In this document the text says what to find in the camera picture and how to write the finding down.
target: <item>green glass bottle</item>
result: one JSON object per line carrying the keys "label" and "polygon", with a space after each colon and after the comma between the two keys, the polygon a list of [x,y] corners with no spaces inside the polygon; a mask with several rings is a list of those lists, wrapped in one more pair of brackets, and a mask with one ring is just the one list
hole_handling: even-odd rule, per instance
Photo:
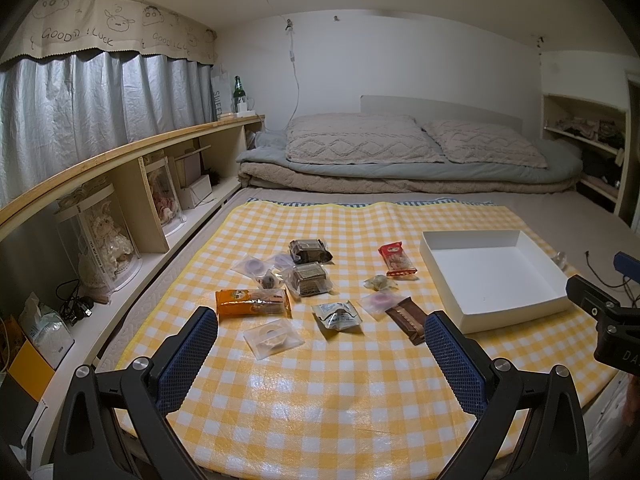
{"label": "green glass bottle", "polygon": [[239,75],[236,76],[236,89],[234,90],[234,111],[236,113],[246,111],[246,94],[242,89]]}

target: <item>red snack package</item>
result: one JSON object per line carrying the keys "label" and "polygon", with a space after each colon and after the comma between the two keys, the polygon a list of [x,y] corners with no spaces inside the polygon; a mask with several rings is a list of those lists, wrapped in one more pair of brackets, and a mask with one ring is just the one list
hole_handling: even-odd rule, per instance
{"label": "red snack package", "polygon": [[383,245],[378,249],[378,252],[382,254],[386,266],[389,268],[386,272],[387,276],[406,276],[418,272],[418,269],[414,267],[414,264],[402,250],[402,242]]}

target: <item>gray comforter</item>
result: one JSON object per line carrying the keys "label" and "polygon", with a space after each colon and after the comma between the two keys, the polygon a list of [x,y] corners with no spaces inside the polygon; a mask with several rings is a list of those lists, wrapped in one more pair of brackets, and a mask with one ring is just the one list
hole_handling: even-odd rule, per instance
{"label": "gray comforter", "polygon": [[548,168],[529,168],[495,162],[409,162],[395,164],[301,164],[287,160],[285,132],[262,132],[256,148],[240,153],[237,161],[266,162],[283,168],[313,175],[368,179],[406,180],[479,180],[505,181],[522,184],[550,184],[576,177],[582,171],[582,161],[567,148],[552,140],[531,141],[546,158]]}

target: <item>open white box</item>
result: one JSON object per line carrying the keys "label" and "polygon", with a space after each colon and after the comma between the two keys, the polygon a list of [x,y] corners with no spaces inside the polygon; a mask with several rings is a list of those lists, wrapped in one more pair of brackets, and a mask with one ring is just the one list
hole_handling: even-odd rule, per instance
{"label": "open white box", "polygon": [[571,306],[564,272],[522,231],[423,232],[420,254],[447,315],[462,333]]}

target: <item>yellow gingham mat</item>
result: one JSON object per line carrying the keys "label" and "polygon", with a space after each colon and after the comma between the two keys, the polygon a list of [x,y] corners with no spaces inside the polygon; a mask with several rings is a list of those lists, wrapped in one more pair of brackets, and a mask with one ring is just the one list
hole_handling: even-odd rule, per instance
{"label": "yellow gingham mat", "polygon": [[[522,229],[553,253],[501,206],[239,206],[148,316],[118,368],[153,354],[180,330],[203,294],[255,288],[230,270],[242,254],[267,258],[295,238],[322,238],[334,255],[335,265],[326,268],[335,294],[292,306],[292,323],[306,342],[256,361],[242,332],[274,318],[222,319],[218,340],[181,409],[168,420],[199,465],[240,478],[432,478],[475,419],[460,410],[427,346],[414,347],[391,319],[376,322],[359,308],[362,334],[335,333],[327,340],[309,305],[338,299],[356,304],[371,292],[362,282],[386,271],[377,248],[402,240],[418,280],[400,282],[400,293],[427,313],[441,309],[420,257],[420,234],[464,229]],[[594,322],[577,308],[474,337],[492,358],[507,357],[521,370],[567,365],[582,404],[613,375],[594,361]],[[120,421],[133,433],[128,416],[120,414]],[[523,421],[520,412],[503,453],[513,449]]]}

